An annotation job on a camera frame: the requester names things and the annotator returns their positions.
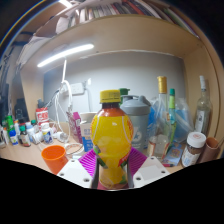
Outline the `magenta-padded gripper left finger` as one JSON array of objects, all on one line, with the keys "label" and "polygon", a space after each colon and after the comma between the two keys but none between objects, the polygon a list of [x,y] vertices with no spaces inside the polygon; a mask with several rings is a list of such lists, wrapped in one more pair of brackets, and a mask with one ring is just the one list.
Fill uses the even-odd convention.
[{"label": "magenta-padded gripper left finger", "polygon": [[96,189],[99,164],[95,152],[90,150],[79,159],[71,159],[59,171],[58,176],[83,188]]}]

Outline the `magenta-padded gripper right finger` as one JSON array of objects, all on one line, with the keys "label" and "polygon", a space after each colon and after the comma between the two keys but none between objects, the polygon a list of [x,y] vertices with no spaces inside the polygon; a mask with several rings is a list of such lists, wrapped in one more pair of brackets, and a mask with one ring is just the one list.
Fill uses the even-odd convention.
[{"label": "magenta-padded gripper right finger", "polygon": [[156,157],[147,157],[135,148],[131,149],[127,171],[130,189],[141,188],[169,175]]}]

